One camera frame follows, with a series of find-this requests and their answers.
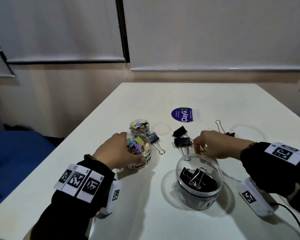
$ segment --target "right hand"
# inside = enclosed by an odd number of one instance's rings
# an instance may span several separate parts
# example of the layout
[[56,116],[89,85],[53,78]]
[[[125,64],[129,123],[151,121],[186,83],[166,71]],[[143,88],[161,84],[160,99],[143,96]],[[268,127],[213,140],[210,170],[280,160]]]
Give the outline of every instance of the right hand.
[[[193,140],[195,153],[212,159],[233,157],[240,160],[241,151],[252,143],[254,141],[228,136],[215,130],[203,130],[200,136]],[[201,152],[200,146],[205,147],[205,152]]]

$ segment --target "left hand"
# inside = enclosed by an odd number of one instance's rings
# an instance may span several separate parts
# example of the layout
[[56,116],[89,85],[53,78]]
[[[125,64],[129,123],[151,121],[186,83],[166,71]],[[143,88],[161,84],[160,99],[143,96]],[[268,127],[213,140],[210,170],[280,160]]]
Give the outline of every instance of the left hand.
[[126,132],[113,134],[92,156],[107,165],[110,170],[123,168],[131,163],[142,164],[146,162],[146,158],[142,155],[132,155],[128,152]]

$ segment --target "blue circular sticker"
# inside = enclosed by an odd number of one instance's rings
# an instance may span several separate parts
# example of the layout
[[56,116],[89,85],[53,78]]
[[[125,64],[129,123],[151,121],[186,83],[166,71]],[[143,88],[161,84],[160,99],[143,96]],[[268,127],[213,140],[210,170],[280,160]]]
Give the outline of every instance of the blue circular sticker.
[[171,116],[181,122],[192,122],[193,116],[192,116],[192,109],[191,108],[176,108],[171,112]]

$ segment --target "black cable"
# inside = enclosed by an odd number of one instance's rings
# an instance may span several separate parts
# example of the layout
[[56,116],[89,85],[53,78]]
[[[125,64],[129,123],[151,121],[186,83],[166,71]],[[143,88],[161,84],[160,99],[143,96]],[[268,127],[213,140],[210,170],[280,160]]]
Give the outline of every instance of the black cable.
[[293,214],[293,212],[287,206],[285,206],[283,204],[279,204],[279,203],[274,203],[274,202],[270,203],[270,205],[272,205],[272,206],[283,206],[284,208],[286,208],[292,214],[292,216],[296,219],[296,222],[298,223],[299,228],[300,228],[300,221],[298,220],[298,218],[296,217],[296,215]]

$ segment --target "hand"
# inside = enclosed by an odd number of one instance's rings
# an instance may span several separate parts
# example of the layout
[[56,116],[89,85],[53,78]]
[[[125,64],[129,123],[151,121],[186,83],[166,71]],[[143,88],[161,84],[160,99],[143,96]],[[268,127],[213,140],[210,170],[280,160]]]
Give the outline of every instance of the hand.
[[235,138],[215,130],[203,130],[200,136],[193,140],[195,153],[200,154],[200,146],[204,148],[207,145],[202,154],[212,159],[233,157],[240,160],[241,151],[252,143],[254,141]]
[[146,162],[146,158],[142,155],[132,155],[128,152],[126,132],[113,134],[92,156],[107,165],[110,170],[123,168],[131,163],[142,164]]

